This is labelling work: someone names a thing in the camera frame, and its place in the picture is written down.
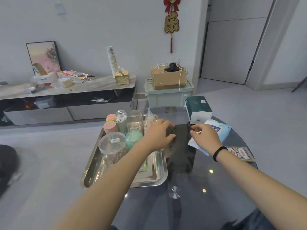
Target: metal tray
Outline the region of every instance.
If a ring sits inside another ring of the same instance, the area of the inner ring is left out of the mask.
[[[98,143],[105,134],[102,128],[80,180],[81,187],[89,188],[107,169],[106,162],[98,148]],[[164,152],[163,150],[155,151],[148,156],[147,160],[141,166],[130,188],[161,185],[167,179],[167,175],[167,164]]]

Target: tiled floor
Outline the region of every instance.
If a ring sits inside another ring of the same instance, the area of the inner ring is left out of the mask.
[[[231,125],[258,167],[307,197],[307,89],[252,91],[201,79],[214,116]],[[45,229],[81,193],[79,179],[103,122],[0,130],[23,176],[0,199],[0,230]]]
[[[264,173],[307,197],[307,88],[253,91],[200,78],[213,115],[243,138]]]

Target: red bow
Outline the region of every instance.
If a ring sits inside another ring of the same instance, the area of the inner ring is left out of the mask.
[[[170,0],[164,0],[164,5],[166,5],[166,9],[165,12],[167,12],[169,14],[169,12],[171,11],[171,7],[174,7],[174,11],[177,12],[179,11],[178,9],[178,5],[180,4],[181,0],[176,0],[174,3],[171,3]]]

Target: marble countertop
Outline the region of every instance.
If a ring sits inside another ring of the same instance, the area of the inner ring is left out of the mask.
[[[25,97],[39,97],[48,95],[68,94],[68,93],[80,93],[80,92],[92,92],[111,89],[133,88],[135,86],[136,76],[129,75],[129,84],[116,85],[113,76],[108,77],[91,77],[91,82],[83,82],[81,84],[74,84],[69,88],[54,88],[51,86],[46,89],[36,92],[34,94],[28,94],[24,90],[24,85],[2,85],[0,86],[0,100],[13,99],[13,98],[25,98]]]

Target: chinese hanging decoration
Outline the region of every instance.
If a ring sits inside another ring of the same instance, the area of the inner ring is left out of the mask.
[[[179,31],[179,20],[177,19],[178,5],[181,0],[164,0],[164,5],[166,5],[165,12],[168,15],[165,17],[164,31],[166,33],[171,33],[171,53],[173,53],[173,33],[174,31]]]

